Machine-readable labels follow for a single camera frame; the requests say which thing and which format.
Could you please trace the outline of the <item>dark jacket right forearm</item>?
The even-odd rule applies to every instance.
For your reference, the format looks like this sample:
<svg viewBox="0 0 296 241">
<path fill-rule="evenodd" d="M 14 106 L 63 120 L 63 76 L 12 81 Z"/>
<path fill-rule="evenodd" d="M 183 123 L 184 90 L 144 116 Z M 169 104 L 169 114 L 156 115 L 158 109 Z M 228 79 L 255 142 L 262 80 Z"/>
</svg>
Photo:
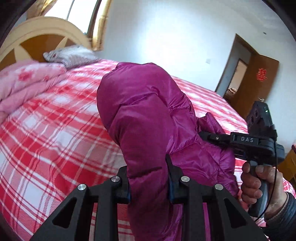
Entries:
<svg viewBox="0 0 296 241">
<path fill-rule="evenodd" d="M 266 227 L 262 230 L 269 240 L 295 240 L 295 197 L 289 193 L 280 212 L 271 219 L 267 219 Z"/>
</svg>

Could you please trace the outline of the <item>right hand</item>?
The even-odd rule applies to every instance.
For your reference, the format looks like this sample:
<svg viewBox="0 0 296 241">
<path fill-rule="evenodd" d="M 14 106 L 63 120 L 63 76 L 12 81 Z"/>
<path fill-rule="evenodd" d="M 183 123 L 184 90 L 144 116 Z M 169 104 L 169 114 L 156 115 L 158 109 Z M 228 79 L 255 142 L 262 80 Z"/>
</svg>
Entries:
<svg viewBox="0 0 296 241">
<path fill-rule="evenodd" d="M 242 166 L 241 174 L 241 198 L 247 204 L 255 204 L 262 197 L 263 193 L 259 190 L 261 180 L 265 180 L 269 186 L 270 204 L 265 212 L 264 218 L 271 219 L 276 216 L 287 200 L 287 194 L 283 188 L 283 176 L 272 166 L 258 165 L 255 168 L 257 176 L 250 173 L 251 166 L 245 162 Z"/>
</svg>

